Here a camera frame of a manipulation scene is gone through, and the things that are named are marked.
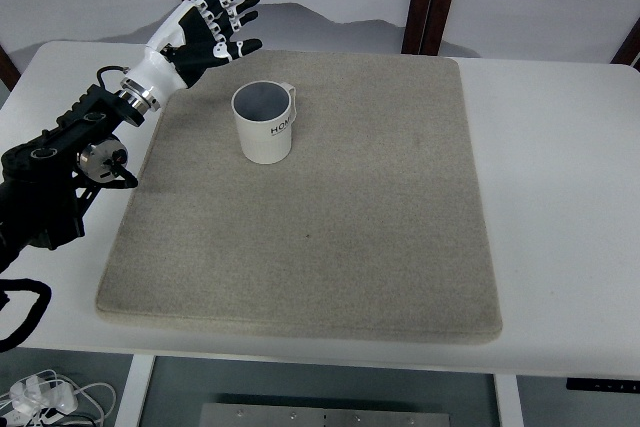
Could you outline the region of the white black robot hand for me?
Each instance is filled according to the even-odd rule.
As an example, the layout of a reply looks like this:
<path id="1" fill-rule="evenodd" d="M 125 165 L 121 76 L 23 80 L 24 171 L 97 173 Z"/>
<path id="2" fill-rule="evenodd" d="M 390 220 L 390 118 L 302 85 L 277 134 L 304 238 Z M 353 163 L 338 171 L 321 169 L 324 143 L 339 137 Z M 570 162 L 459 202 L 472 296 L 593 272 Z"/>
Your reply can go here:
<path id="1" fill-rule="evenodd" d="M 258 17 L 260 0 L 185 0 L 161 24 L 144 49 L 143 60 L 127 73 L 127 96 L 168 99 L 193 86 L 211 68 L 262 48 L 259 39 L 220 42 Z"/>

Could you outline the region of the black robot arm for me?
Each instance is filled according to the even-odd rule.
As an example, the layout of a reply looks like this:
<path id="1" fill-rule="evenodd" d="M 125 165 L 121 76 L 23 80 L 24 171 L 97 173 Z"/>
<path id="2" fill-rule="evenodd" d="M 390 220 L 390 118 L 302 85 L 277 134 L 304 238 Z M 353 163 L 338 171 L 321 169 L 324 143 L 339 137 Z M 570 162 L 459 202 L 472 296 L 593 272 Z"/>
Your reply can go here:
<path id="1" fill-rule="evenodd" d="M 233 35 L 258 16 L 260 0 L 185 0 L 147 42 L 144 58 L 112 93 L 88 88 L 56 127 L 1 157 L 1 266 L 27 246 L 55 250 L 84 236 L 83 217 L 103 189 L 137 185 L 127 153 L 114 136 L 123 122 L 139 126 L 210 68 L 260 49 Z"/>

